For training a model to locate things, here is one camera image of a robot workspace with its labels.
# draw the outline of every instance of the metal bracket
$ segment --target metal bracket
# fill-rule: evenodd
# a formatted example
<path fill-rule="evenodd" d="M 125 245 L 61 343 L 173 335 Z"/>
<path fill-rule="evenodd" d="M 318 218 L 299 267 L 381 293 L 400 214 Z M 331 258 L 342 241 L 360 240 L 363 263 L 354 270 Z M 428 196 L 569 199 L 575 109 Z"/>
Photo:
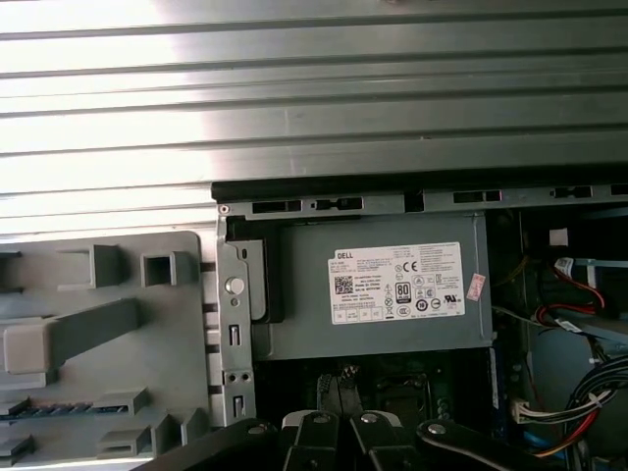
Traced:
<path fill-rule="evenodd" d="M 216 268 L 223 370 L 225 425 L 255 417 L 251 350 L 251 289 L 248 264 L 241 251 L 226 241 L 227 218 L 219 217 Z"/>

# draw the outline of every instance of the screw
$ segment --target screw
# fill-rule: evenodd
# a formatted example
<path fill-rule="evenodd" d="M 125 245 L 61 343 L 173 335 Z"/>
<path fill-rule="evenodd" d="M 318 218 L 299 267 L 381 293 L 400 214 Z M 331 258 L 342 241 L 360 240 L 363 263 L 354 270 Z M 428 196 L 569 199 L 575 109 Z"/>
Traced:
<path fill-rule="evenodd" d="M 430 432 L 433 435 L 442 435 L 447 431 L 447 429 L 445 427 L 443 427 L 441 424 L 430 424 L 428 425 L 428 432 Z"/>
<path fill-rule="evenodd" d="M 321 414 L 314 417 L 314 422 L 316 424 L 327 424 L 330 421 L 330 416 L 327 414 Z"/>
<path fill-rule="evenodd" d="M 377 422 L 377 415 L 364 414 L 362 417 L 360 417 L 360 420 L 365 424 L 374 424 L 375 422 Z"/>
<path fill-rule="evenodd" d="M 249 435 L 260 435 L 266 432 L 266 426 L 263 424 L 258 425 L 257 427 L 251 427 L 248 429 Z"/>

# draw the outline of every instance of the sticker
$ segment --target sticker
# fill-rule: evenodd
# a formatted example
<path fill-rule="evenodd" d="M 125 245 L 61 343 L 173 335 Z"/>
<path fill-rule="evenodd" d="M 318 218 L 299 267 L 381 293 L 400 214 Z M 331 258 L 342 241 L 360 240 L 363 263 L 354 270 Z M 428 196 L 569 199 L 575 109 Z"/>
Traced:
<path fill-rule="evenodd" d="M 573 332 L 574 334 L 582 334 L 582 331 L 578 329 L 574 324 L 564 319 L 554 319 L 555 323 L 562 327 L 567 332 Z"/>
<path fill-rule="evenodd" d="M 551 229 L 549 231 L 549 245 L 553 247 L 569 246 L 569 230 L 567 228 Z"/>
<path fill-rule="evenodd" d="M 458 242 L 336 250 L 328 267 L 334 324 L 464 314 Z"/>
<path fill-rule="evenodd" d="M 469 290 L 467 291 L 467 299 L 471 299 L 472 301 L 480 300 L 482 288 L 484 288 L 484 282 L 486 280 L 487 277 L 474 273 L 471 279 L 471 285 L 469 285 Z"/>
<path fill-rule="evenodd" d="M 562 257 L 553 264 L 554 268 L 566 277 L 571 278 L 571 269 L 573 268 L 573 258 Z"/>

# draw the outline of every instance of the qr code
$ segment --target qr code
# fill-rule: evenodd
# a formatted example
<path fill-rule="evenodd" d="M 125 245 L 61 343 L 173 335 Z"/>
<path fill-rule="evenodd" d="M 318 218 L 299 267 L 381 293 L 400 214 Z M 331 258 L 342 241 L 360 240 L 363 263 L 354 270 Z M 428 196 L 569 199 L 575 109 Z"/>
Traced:
<path fill-rule="evenodd" d="M 336 277 L 336 294 L 353 294 L 353 277 Z"/>

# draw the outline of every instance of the cable connector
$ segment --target cable connector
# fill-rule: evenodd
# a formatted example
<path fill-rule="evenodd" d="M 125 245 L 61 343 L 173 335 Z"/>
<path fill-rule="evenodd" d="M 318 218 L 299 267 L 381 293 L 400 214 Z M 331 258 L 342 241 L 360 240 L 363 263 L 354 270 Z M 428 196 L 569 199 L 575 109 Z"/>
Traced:
<path fill-rule="evenodd" d="M 512 415 L 512 420 L 514 420 L 515 424 L 525 424 L 530 421 L 527 417 L 524 417 L 521 409 L 530 409 L 530 402 L 517 397 L 510 400 L 510 415 Z"/>

